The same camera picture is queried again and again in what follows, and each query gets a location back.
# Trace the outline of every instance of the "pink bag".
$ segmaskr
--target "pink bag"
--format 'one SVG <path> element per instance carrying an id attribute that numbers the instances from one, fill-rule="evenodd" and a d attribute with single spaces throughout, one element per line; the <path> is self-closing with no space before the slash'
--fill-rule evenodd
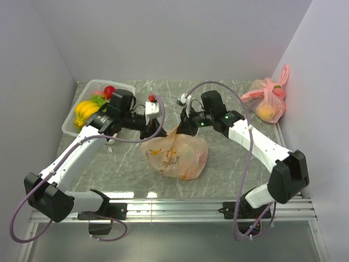
<path id="1" fill-rule="evenodd" d="M 270 78 L 253 81 L 250 91 L 244 94 L 241 100 L 246 102 L 261 120 L 277 123 L 286 110 L 284 102 L 286 92 L 282 86 L 286 83 L 289 74 L 290 67 L 285 65 L 278 83 L 274 83 Z"/>
<path id="2" fill-rule="evenodd" d="M 206 140 L 176 134 L 176 131 L 175 128 L 165 138 L 153 138 L 142 143 L 141 150 L 149 164 L 162 175 L 182 180 L 196 179 L 206 165 Z"/>

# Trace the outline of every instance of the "cable clip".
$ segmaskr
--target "cable clip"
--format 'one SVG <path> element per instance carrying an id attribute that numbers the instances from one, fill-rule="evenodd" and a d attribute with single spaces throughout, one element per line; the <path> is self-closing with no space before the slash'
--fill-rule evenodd
<path id="1" fill-rule="evenodd" d="M 191 96 L 188 96 L 188 97 L 186 97 L 186 96 L 187 96 L 187 94 L 184 93 L 181 95 L 180 98 L 177 99 L 177 102 L 179 105 L 181 105 L 181 106 L 185 106 L 185 105 L 188 106 L 189 105 L 190 100 L 191 100 Z"/>
<path id="2" fill-rule="evenodd" d="M 148 102 L 145 105 L 145 115 L 148 119 L 155 119 L 160 117 L 164 112 L 161 112 L 160 105 L 158 102 Z"/>

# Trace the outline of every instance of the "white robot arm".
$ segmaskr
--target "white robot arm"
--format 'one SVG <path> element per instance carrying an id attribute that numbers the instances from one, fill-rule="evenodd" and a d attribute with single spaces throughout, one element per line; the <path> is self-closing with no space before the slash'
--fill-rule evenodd
<path id="1" fill-rule="evenodd" d="M 101 135 L 113 136 L 121 128 L 140 131 L 140 138 L 150 137 L 159 128 L 160 112 L 157 101 L 146 102 L 145 114 L 139 115 L 131 110 L 133 94 L 125 90 L 113 93 L 110 103 L 105 104 L 93 114 L 71 145 L 39 175 L 29 173 L 25 180 L 26 193 L 29 194 L 43 180 L 44 182 L 28 199 L 29 205 L 48 216 L 55 222 L 62 221 L 70 213 L 94 212 L 110 217 L 109 198 L 97 190 L 89 192 L 70 192 L 69 186 L 81 168 L 90 161 L 96 151 L 107 143 Z M 81 140 L 91 137 L 84 143 Z M 161 129 L 157 136 L 166 136 Z"/>
<path id="2" fill-rule="evenodd" d="M 252 154 L 268 169 L 269 182 L 256 187 L 240 198 L 240 211 L 247 217 L 258 214 L 258 208 L 278 202 L 285 204 L 309 184 L 306 159 L 301 151 L 290 150 L 271 141 L 236 111 L 227 111 L 217 91 L 201 95 L 204 111 L 196 112 L 191 108 L 191 97 L 186 94 L 178 100 L 186 104 L 180 118 L 177 133 L 196 135 L 199 127 L 212 126 L 225 137 L 239 143 L 247 150 L 250 148 L 249 129 L 253 135 Z"/>

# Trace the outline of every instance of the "red object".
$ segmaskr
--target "red object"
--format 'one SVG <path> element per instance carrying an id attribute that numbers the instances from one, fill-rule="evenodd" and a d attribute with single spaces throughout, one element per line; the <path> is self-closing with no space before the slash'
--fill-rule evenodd
<path id="1" fill-rule="evenodd" d="M 104 89 L 104 92 L 103 94 L 105 95 L 106 99 L 110 100 L 112 95 L 113 95 L 113 92 L 115 91 L 116 89 L 113 87 L 113 86 L 107 86 L 105 89 Z"/>
<path id="2" fill-rule="evenodd" d="M 148 95 L 148 99 L 152 103 L 155 103 L 157 101 L 156 97 L 153 94 Z"/>

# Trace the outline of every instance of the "gray marble surface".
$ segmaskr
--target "gray marble surface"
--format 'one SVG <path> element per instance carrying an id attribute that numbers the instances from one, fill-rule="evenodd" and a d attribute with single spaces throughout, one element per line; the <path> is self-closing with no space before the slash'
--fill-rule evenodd
<path id="1" fill-rule="evenodd" d="M 170 130 L 179 123 L 182 108 L 176 104 L 177 98 L 202 81 L 123 81 L 136 88 L 138 103 L 144 103 L 150 93 L 159 94 L 165 104 L 166 121 L 164 128 Z M 251 84 L 250 81 L 222 81 L 231 86 L 241 96 Z M 74 102 L 87 82 L 79 82 Z M 208 90 L 219 90 L 228 110 L 237 110 L 243 114 L 238 100 L 222 87 L 205 85 L 194 92 L 194 98 Z M 274 125 L 264 123 L 255 115 L 252 124 L 264 135 L 276 142 Z M 126 139 L 139 138 L 139 133 L 122 130 L 119 137 Z M 212 127 L 199 129 L 198 136 L 206 139 L 209 146 L 208 160 L 200 177 L 192 181 L 182 181 L 161 176 L 154 171 L 145 156 L 140 144 L 115 142 L 105 145 L 95 157 L 76 175 L 71 190 L 87 191 L 92 188 L 108 193 L 115 198 L 234 198 L 238 192 L 240 178 L 246 163 L 248 152 L 237 143 L 227 140 L 215 132 Z M 64 134 L 59 147 L 61 154 L 74 138 Z M 245 180 L 244 191 L 267 182 L 267 169 L 253 158 Z"/>

